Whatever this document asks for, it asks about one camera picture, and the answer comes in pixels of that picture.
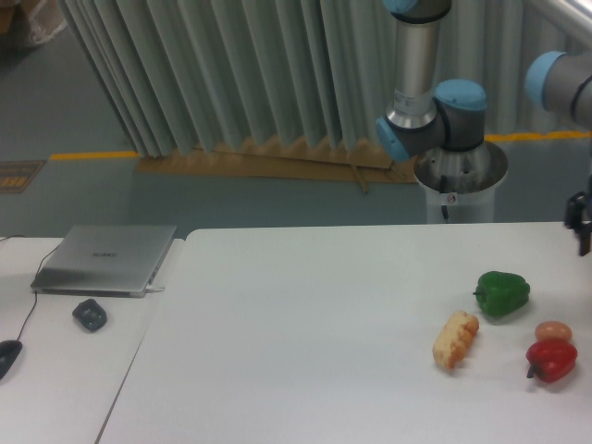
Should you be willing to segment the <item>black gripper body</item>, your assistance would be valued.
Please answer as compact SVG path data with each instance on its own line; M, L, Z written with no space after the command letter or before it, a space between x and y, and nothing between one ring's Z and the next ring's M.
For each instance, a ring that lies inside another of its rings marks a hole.
M574 234L580 235L591 223L591 176L586 188L568 198L563 217L564 226Z

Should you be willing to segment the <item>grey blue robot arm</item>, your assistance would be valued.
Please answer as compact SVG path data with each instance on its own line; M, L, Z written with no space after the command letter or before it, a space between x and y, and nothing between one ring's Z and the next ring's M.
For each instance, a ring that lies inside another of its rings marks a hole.
M591 6L584 1L528 1L545 19L559 25L589 50L579 55L551 51L526 71L530 100L575 125L591 130ZM452 1L383 1L398 21L394 101L376 120L376 134L397 162L418 156L414 177L425 191L427 223L489 223L495 192L509 162L485 141L487 96L471 80L445 80L432 88L439 24ZM563 219L591 252L591 172L587 190L570 197Z

